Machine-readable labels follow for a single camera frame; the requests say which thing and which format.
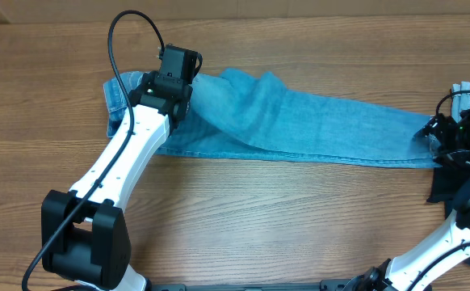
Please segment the blue denim jeans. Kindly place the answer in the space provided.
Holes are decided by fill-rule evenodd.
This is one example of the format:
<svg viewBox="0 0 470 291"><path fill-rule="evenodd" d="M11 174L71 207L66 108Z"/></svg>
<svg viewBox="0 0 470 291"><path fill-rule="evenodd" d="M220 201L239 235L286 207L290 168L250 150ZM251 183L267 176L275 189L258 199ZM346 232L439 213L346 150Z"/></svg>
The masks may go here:
<svg viewBox="0 0 470 291"><path fill-rule="evenodd" d="M427 115L288 89L273 73L198 74L190 110L160 155L434 168L414 134Z"/></svg>

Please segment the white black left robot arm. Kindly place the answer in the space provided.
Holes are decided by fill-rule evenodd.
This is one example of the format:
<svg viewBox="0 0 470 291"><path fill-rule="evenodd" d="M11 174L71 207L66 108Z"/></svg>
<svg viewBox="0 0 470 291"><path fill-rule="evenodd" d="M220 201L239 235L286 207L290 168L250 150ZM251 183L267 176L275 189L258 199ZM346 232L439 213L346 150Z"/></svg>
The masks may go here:
<svg viewBox="0 0 470 291"><path fill-rule="evenodd" d="M45 271L84 290L149 290L130 264L132 245L124 212L156 150L189 109L192 81L203 58L168 44L159 70L145 73L127 93L114 137L95 164L67 192L52 190L41 208Z"/></svg>

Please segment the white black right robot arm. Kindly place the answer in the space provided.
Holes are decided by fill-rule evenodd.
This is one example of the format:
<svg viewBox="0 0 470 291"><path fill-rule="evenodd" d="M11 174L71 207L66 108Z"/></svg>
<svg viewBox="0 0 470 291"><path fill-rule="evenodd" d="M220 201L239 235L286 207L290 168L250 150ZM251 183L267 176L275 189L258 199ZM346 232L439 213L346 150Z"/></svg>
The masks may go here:
<svg viewBox="0 0 470 291"><path fill-rule="evenodd" d="M440 112L415 138L434 137L440 165L470 170L470 109L454 120ZM426 290L445 272L470 258L470 177L453 198L453 210L443 224L416 247L387 259L346 284L347 290Z"/></svg>

